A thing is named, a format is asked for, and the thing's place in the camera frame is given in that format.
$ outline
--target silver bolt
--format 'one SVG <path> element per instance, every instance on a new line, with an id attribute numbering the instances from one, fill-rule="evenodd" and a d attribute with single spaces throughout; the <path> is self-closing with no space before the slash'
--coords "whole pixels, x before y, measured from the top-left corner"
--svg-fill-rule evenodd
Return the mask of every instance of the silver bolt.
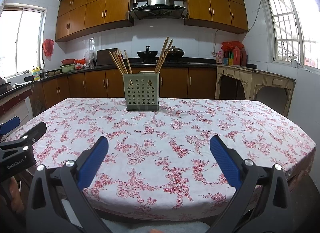
<path id="1" fill-rule="evenodd" d="M 247 166 L 252 166 L 253 165 L 253 161 L 251 161 L 250 159 L 246 159 L 244 161 L 244 164 L 247 165 Z"/>
<path id="2" fill-rule="evenodd" d="M 37 167 L 37 170 L 38 171 L 41 171 L 41 170 L 43 170 L 44 169 L 44 165 L 43 164 L 40 164 L 38 167 Z"/>
<path id="3" fill-rule="evenodd" d="M 66 161 L 66 166 L 67 167 L 72 167 L 74 164 L 75 164 L 75 162 L 73 160 Z"/>
<path id="4" fill-rule="evenodd" d="M 275 164 L 275 169 L 276 169 L 276 170 L 281 170 L 281 169 L 282 169 L 282 167 L 281 167 L 281 165 L 280 165 L 280 164 L 276 163 L 276 164 Z"/>

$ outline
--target tablecloth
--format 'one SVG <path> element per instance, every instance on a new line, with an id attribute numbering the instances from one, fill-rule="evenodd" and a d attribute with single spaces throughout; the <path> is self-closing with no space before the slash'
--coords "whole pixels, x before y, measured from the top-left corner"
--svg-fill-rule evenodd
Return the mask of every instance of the tablecloth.
<path id="1" fill-rule="evenodd" d="M 126 111 L 124 98 L 69 98 L 10 135 L 44 121 L 37 165 L 62 166 L 100 136 L 109 152 L 84 193 L 92 206 L 138 219 L 188 221 L 222 212 L 233 196 L 209 150 L 218 135 L 243 159 L 279 163 L 290 179 L 308 170 L 315 143 L 259 101 L 160 99 L 159 112 Z"/>

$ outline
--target white wall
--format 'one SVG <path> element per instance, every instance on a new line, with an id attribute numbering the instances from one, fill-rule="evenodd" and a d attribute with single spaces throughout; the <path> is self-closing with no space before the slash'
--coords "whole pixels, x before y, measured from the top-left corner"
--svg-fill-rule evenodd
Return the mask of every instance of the white wall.
<path id="1" fill-rule="evenodd" d="M 150 50 L 161 52 L 167 36 L 173 39 L 173 45 L 182 48 L 186 57 L 213 59 L 215 29 L 184 26 L 183 19 L 136 20 L 135 26 L 98 32 L 66 42 L 66 57 L 81 59 L 90 49 L 90 38 L 94 38 L 95 50 L 119 48 L 126 50 L 128 57 L 138 57 L 138 51 Z M 215 51 L 221 49 L 223 41 L 238 40 L 238 35 L 218 31 Z"/>
<path id="2" fill-rule="evenodd" d="M 58 0 L 7 0 L 6 4 L 23 4 L 23 5 L 32 5 L 41 8 L 45 8 L 45 21 L 44 21 L 44 28 L 43 28 L 43 40 L 45 39 L 52 39 L 55 40 L 56 34 L 56 23 L 57 23 L 57 16 L 58 16 L 58 9 L 60 1 Z M 65 42 L 55 42 L 53 46 L 53 54 L 51 60 L 47 60 L 44 56 L 42 45 L 42 57 L 44 59 L 44 64 L 46 69 L 49 70 L 58 69 L 61 65 L 61 60 L 65 59 Z"/>
<path id="3" fill-rule="evenodd" d="M 249 27 L 252 26 L 255 20 L 259 2 L 260 0 L 244 0 Z M 248 62 L 257 64 L 260 70 L 296 79 L 288 118 L 299 125 L 319 146 L 320 76 L 316 73 L 308 72 L 303 68 L 296 69 L 283 64 L 272 63 L 269 31 L 264 16 L 264 9 L 261 8 L 252 30 L 247 34 L 239 35 L 240 41 L 242 41 L 247 50 Z M 310 176 L 320 191 L 320 149 L 316 150 Z"/>

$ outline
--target range hood chimney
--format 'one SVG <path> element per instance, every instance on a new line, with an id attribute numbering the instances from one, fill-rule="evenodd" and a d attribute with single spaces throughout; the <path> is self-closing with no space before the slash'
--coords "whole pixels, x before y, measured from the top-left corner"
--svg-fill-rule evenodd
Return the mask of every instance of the range hood chimney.
<path id="1" fill-rule="evenodd" d="M 170 5 L 170 0 L 148 0 L 147 5 L 133 8 L 129 14 L 134 19 L 180 19 L 185 18 L 188 12 L 185 7 Z"/>

